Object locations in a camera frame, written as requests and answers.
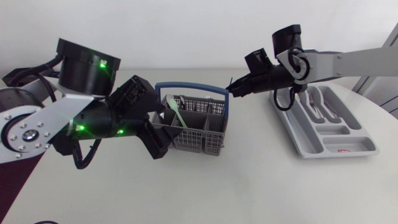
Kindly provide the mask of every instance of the white wall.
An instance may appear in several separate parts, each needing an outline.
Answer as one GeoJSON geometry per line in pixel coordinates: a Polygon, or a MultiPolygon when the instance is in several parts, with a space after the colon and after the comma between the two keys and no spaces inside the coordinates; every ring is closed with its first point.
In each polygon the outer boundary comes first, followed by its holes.
{"type": "Polygon", "coordinates": [[[301,24],[305,49],[381,46],[398,21],[397,0],[21,1],[0,5],[0,75],[55,56],[64,38],[129,68],[246,68],[244,56],[301,24]]]}

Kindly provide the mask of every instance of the cutlery basket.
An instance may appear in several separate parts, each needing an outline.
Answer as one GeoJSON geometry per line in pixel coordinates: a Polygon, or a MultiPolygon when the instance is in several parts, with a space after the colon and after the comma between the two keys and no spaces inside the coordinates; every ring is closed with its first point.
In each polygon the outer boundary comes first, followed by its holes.
{"type": "MultiPolygon", "coordinates": [[[[161,118],[156,113],[152,118],[152,124],[155,127],[167,125],[183,128],[182,133],[174,139],[172,147],[183,151],[204,152],[218,156],[221,148],[224,147],[224,136],[228,122],[228,90],[199,83],[162,82],[155,85],[159,100],[161,99],[160,89],[162,88],[193,88],[224,95],[224,100],[183,96],[185,109],[179,108],[178,112],[187,124],[187,128],[182,127],[175,111],[168,107],[166,95],[160,101],[166,106],[164,117],[161,118]]],[[[173,96],[177,104],[181,105],[180,95],[173,96]]]]}

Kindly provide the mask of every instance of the blue basket handle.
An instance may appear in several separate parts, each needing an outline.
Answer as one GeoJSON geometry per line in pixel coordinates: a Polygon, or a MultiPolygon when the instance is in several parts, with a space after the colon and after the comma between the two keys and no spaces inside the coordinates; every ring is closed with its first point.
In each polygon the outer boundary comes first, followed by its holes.
{"type": "Polygon", "coordinates": [[[160,82],[156,83],[155,85],[155,90],[157,94],[159,95],[159,101],[160,99],[160,89],[161,88],[194,88],[197,90],[205,90],[205,91],[210,91],[213,93],[218,93],[221,95],[224,95],[225,100],[224,100],[224,116],[227,118],[228,117],[228,108],[229,108],[229,91],[220,87],[216,86],[211,86],[211,85],[205,85],[205,84],[199,84],[199,83],[189,83],[189,82],[160,82]]]}

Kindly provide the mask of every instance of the bolt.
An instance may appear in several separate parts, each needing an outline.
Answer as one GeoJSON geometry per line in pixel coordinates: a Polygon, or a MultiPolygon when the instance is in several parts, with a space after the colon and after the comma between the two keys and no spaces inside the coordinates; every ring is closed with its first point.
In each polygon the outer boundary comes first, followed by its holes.
{"type": "Polygon", "coordinates": [[[39,132],[36,130],[27,130],[25,131],[25,133],[22,135],[22,139],[24,141],[34,141],[35,139],[37,139],[37,137],[39,136],[39,132]]]}

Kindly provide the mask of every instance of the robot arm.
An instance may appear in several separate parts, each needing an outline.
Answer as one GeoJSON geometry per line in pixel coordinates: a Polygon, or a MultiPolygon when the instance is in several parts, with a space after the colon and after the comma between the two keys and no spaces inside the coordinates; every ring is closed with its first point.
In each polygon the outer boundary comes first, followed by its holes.
{"type": "Polygon", "coordinates": [[[398,74],[398,46],[348,53],[317,52],[303,50],[300,34],[300,25],[275,32],[272,35],[274,55],[280,64],[273,65],[264,49],[252,52],[245,57],[250,73],[227,87],[229,92],[234,97],[243,97],[250,93],[292,87],[292,98],[294,93],[305,90],[307,83],[340,77],[398,74]]]}
{"type": "Polygon", "coordinates": [[[41,77],[0,90],[0,163],[37,156],[53,145],[62,155],[73,155],[77,168],[84,169],[101,139],[123,136],[139,137],[154,159],[164,156],[182,129],[152,126],[148,112],[164,106],[148,81],[133,76],[110,95],[120,59],[62,39],[57,52],[54,60],[18,73],[9,85],[29,75],[40,77],[38,73],[63,61],[59,79],[41,77]],[[62,97],[44,106],[54,90],[62,97]],[[85,159],[81,139],[96,140],[85,159]]]}

